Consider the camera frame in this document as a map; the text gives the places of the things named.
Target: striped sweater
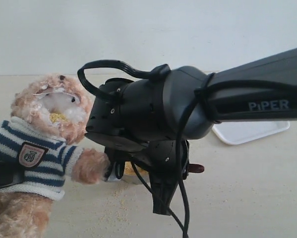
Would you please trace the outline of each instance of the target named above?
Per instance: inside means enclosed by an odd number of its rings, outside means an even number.
[[[30,192],[59,201],[65,176],[71,176],[82,152],[83,148],[67,145],[63,138],[42,135],[21,118],[0,121],[0,162],[25,167],[24,182],[0,192]]]

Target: white wall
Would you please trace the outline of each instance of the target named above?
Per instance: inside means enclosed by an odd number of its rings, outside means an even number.
[[[0,0],[0,75],[99,59],[223,70],[295,47],[297,0]]]

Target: blue and white striped sweater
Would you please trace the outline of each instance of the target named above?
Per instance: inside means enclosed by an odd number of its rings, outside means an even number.
[[[0,192],[31,192],[61,200],[64,196],[65,175],[71,176],[72,168],[83,148],[67,145],[63,138],[50,138],[41,134],[21,118],[0,121],[0,162],[18,163],[17,154],[23,142],[48,148],[42,162],[25,171],[25,181]]]

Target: teddy bear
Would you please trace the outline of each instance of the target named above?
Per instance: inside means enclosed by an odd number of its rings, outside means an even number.
[[[92,100],[75,77],[49,74],[16,93],[10,120],[0,121],[0,162],[24,168],[23,181],[0,188],[0,238],[41,238],[65,177],[82,184],[103,180],[104,152],[77,145]]]

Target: white tray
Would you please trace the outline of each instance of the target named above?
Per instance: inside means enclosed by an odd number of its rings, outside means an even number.
[[[212,127],[220,140],[229,145],[249,141],[287,130],[289,121],[223,122]]]

